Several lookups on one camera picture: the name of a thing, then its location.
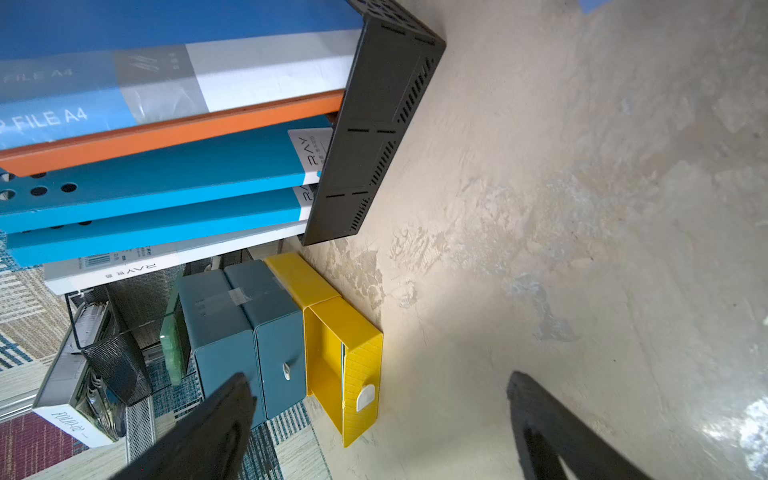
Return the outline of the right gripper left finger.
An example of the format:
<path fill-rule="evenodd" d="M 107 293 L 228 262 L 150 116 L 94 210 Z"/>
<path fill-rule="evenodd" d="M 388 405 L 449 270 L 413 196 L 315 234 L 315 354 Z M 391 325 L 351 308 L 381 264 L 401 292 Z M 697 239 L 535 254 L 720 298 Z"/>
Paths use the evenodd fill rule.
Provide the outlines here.
<path fill-rule="evenodd" d="M 245 375 L 231 376 L 116 479 L 236 479 L 256 407 Z"/>

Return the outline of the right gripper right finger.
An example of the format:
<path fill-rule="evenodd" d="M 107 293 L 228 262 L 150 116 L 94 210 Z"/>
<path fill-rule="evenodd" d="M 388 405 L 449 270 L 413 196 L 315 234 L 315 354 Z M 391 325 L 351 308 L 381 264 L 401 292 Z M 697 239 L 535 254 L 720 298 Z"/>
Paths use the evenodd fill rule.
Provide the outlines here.
<path fill-rule="evenodd" d="M 646 479 L 531 376 L 511 374 L 507 398 L 515 445 L 526 479 Z"/>

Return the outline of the teal drawer cabinet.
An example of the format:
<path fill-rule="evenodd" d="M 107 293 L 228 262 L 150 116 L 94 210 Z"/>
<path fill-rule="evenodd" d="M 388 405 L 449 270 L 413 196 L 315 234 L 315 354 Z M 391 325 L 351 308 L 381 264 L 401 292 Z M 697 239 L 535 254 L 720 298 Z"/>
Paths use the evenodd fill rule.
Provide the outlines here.
<path fill-rule="evenodd" d="M 205 397 L 243 374 L 254 427 L 305 398 L 303 313 L 264 261 L 184 276 L 178 291 Z"/>

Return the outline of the yellow bottom drawer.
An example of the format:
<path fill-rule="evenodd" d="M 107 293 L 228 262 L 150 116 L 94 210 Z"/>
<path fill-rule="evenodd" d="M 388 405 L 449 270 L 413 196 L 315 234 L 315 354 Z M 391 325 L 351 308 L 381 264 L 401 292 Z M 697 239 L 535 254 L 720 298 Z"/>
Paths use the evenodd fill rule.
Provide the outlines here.
<path fill-rule="evenodd" d="M 378 418 L 384 335 L 298 253 L 265 263 L 303 314 L 307 392 L 348 447 Z"/>

